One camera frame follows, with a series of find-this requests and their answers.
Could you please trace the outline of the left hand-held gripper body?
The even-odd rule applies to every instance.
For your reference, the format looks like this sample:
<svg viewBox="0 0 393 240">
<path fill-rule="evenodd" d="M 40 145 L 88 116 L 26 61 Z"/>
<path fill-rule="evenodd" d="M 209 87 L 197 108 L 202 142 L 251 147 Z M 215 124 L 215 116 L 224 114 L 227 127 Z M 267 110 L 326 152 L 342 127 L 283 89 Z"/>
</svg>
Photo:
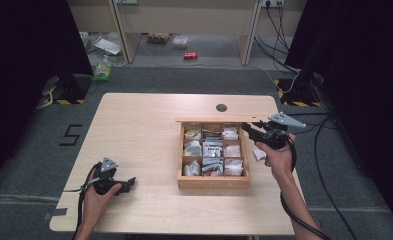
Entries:
<svg viewBox="0 0 393 240">
<path fill-rule="evenodd" d="M 118 182 L 113 179 L 118 166 L 119 164 L 109 157 L 104 157 L 101 162 L 96 164 L 93 179 L 89 181 L 89 184 L 95 187 L 98 194 L 107 193 L 117 183 L 128 185 L 127 181 Z"/>
</svg>

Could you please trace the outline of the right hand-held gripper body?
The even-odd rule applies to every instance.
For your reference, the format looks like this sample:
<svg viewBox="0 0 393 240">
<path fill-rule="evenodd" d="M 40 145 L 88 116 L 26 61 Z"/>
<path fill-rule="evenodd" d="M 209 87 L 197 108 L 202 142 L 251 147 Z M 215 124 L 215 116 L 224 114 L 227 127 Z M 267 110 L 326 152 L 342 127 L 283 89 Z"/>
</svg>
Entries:
<svg viewBox="0 0 393 240">
<path fill-rule="evenodd" d="M 279 112 L 275 115 L 268 117 L 269 125 L 273 128 L 271 131 L 265 131 L 264 138 L 265 143 L 272 149 L 281 149 L 287 143 L 289 139 L 288 128 L 305 128 L 306 124 L 302 123 L 283 112 Z"/>
</svg>

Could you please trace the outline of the wooden compartment box with lid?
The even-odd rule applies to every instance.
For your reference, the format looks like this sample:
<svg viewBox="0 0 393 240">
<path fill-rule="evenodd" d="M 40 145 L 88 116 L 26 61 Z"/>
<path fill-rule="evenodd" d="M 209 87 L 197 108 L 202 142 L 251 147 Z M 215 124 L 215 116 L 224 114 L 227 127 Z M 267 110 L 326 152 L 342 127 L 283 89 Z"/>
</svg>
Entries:
<svg viewBox="0 0 393 240">
<path fill-rule="evenodd" d="M 247 188 L 251 181 L 249 160 L 246 151 L 245 133 L 241 128 L 242 123 L 250 123 L 254 121 L 253 117 L 177 117 L 176 121 L 180 123 L 180 145 L 178 159 L 178 175 L 177 182 L 180 189 L 240 189 Z M 241 137 L 241 147 L 244 159 L 244 175 L 243 176 L 183 176 L 183 137 L 186 129 L 209 128 L 214 125 L 236 125 Z"/>
</svg>

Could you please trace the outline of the person's right hand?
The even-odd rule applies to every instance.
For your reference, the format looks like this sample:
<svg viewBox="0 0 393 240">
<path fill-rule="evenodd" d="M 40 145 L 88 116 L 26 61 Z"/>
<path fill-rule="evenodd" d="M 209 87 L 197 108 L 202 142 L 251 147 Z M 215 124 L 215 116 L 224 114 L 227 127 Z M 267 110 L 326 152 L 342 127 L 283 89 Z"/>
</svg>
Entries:
<svg viewBox="0 0 393 240">
<path fill-rule="evenodd" d="M 279 184 L 293 181 L 292 174 L 292 151 L 286 143 L 281 149 L 272 149 L 262 142 L 256 142 L 256 147 L 266 153 L 265 165 L 271 168 L 272 175 Z"/>
</svg>

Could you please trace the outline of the person's left hand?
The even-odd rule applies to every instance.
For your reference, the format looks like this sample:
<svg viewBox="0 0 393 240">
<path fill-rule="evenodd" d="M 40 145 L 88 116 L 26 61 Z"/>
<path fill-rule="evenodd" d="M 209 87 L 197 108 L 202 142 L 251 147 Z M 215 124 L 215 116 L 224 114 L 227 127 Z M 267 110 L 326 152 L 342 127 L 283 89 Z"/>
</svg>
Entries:
<svg viewBox="0 0 393 240">
<path fill-rule="evenodd" d="M 94 186 L 90 186 L 84 197 L 83 219 L 85 221 L 98 220 L 105 212 L 110 199 L 120 190 L 121 184 L 117 183 L 105 194 L 98 194 Z"/>
</svg>

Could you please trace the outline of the group of small packets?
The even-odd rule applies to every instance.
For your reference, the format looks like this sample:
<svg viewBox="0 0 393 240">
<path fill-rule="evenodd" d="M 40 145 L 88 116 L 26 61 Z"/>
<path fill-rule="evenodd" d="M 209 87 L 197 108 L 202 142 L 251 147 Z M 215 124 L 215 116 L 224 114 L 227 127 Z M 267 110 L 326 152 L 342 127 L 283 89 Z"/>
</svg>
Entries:
<svg viewBox="0 0 393 240">
<path fill-rule="evenodd" d="M 243 176 L 241 137 L 236 125 L 186 129 L 183 176 Z"/>
</svg>

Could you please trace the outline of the black stand base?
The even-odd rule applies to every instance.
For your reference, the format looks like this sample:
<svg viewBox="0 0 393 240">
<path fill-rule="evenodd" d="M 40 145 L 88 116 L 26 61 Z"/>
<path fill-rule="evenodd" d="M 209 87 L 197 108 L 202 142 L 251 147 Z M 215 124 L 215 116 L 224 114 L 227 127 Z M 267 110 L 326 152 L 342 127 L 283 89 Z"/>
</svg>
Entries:
<svg viewBox="0 0 393 240">
<path fill-rule="evenodd" d="M 89 87 L 90 76 L 88 75 L 72 75 L 66 79 L 61 79 L 59 99 L 68 101 L 83 100 L 87 95 Z"/>
<path fill-rule="evenodd" d="M 297 85 L 294 79 L 277 79 L 274 81 L 280 102 L 288 106 L 319 107 L 320 100 L 310 83 Z"/>
</svg>

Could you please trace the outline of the yellow black hazard tape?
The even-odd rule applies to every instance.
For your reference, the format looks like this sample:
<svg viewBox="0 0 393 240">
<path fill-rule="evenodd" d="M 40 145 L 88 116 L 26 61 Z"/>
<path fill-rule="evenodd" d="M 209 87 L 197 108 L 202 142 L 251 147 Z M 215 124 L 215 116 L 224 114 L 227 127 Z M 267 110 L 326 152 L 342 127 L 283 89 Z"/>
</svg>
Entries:
<svg viewBox="0 0 393 240">
<path fill-rule="evenodd" d="M 48 90 L 42 92 L 43 103 L 45 105 L 60 104 L 82 104 L 86 96 L 86 92 L 82 89 L 64 90 L 62 86 L 55 85 Z"/>
</svg>

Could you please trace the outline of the black curtain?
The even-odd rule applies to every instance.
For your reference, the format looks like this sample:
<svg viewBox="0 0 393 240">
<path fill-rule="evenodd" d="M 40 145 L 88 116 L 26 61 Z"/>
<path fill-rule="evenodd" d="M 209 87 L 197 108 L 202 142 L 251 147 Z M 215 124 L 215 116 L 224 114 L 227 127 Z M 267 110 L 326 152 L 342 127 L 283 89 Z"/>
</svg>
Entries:
<svg viewBox="0 0 393 240">
<path fill-rule="evenodd" d="M 393 0 L 307 0 L 286 62 L 323 77 L 393 213 Z"/>
<path fill-rule="evenodd" d="M 91 73 L 67 0 L 0 0 L 0 169 L 49 78 Z"/>
</svg>

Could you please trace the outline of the clear plastic container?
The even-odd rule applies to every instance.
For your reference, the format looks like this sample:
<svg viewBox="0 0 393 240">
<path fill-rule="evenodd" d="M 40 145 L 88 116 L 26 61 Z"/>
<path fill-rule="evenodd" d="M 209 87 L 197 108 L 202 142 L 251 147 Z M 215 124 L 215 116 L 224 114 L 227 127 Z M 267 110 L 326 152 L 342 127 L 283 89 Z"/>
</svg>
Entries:
<svg viewBox="0 0 393 240">
<path fill-rule="evenodd" d="M 189 46 L 190 39 L 187 36 L 175 36 L 172 41 L 173 49 L 186 49 Z"/>
</svg>

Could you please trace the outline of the grey flat sheet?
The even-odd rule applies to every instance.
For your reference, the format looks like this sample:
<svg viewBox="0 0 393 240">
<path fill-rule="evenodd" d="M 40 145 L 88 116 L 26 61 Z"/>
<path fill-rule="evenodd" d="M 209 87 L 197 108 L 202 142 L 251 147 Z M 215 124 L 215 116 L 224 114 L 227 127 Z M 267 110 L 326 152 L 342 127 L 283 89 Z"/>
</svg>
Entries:
<svg viewBox="0 0 393 240">
<path fill-rule="evenodd" d="M 119 44 L 109 41 L 103 37 L 99 37 L 95 41 L 94 46 L 113 55 L 117 55 L 121 51 L 121 46 Z"/>
</svg>

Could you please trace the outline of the brown egg carton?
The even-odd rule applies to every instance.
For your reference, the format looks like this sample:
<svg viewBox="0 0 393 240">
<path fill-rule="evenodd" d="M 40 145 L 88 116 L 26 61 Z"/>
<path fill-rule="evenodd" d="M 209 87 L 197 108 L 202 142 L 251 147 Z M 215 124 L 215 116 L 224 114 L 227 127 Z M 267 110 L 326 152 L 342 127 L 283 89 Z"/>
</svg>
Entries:
<svg viewBox="0 0 393 240">
<path fill-rule="evenodd" d="M 169 37 L 169 33 L 149 33 L 147 36 L 147 42 L 153 44 L 166 44 Z"/>
</svg>

